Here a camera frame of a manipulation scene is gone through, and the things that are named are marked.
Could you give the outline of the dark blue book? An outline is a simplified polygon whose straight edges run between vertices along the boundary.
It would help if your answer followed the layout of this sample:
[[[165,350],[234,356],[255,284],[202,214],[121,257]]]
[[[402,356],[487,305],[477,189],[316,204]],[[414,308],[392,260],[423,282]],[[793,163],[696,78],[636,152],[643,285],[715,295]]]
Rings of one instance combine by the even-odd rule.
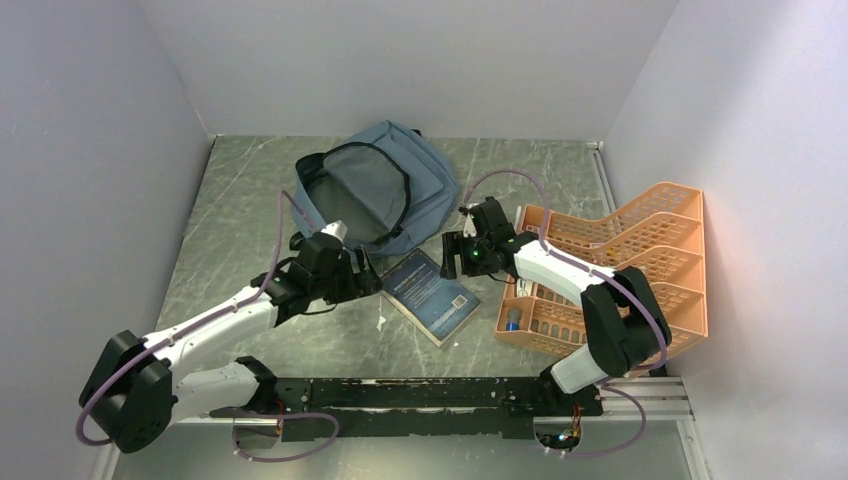
[[[480,299],[420,248],[382,276],[383,294],[428,339],[441,347],[479,307]]]

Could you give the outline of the blue-grey backpack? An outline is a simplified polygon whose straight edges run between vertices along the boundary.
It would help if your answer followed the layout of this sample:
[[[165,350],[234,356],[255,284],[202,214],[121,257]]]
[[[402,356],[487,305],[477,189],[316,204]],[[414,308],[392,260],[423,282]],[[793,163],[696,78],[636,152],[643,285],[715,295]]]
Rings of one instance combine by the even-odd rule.
[[[450,217],[461,187],[449,159],[418,130],[383,121],[295,164],[295,249],[335,221],[372,258],[405,256]]]

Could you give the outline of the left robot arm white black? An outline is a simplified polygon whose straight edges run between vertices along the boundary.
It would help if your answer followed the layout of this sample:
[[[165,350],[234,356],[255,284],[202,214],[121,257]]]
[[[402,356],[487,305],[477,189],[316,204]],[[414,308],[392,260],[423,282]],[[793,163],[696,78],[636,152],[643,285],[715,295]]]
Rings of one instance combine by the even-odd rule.
[[[277,377],[258,359],[243,356],[206,371],[199,364],[227,346],[307,314],[317,300],[334,309],[381,289],[365,249],[348,251],[338,233],[313,234],[293,257],[275,252],[267,272],[207,312],[146,335],[125,330],[113,336],[80,394],[78,439],[97,445],[85,433],[86,421],[93,420],[106,435],[104,444],[134,453],[169,426],[203,413],[284,414]]]

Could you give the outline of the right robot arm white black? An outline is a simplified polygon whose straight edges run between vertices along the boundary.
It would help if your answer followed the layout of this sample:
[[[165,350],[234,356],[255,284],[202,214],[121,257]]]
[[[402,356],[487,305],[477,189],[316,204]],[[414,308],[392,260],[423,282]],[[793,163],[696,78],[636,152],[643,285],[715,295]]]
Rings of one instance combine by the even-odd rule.
[[[567,254],[533,231],[517,232],[492,197],[462,214],[473,234],[449,231],[442,236],[440,274],[492,276],[503,272],[547,287],[577,306],[587,342],[542,373],[542,406],[562,414],[578,391],[620,378],[634,369],[662,366],[672,334],[645,274],[637,267],[614,270]]]

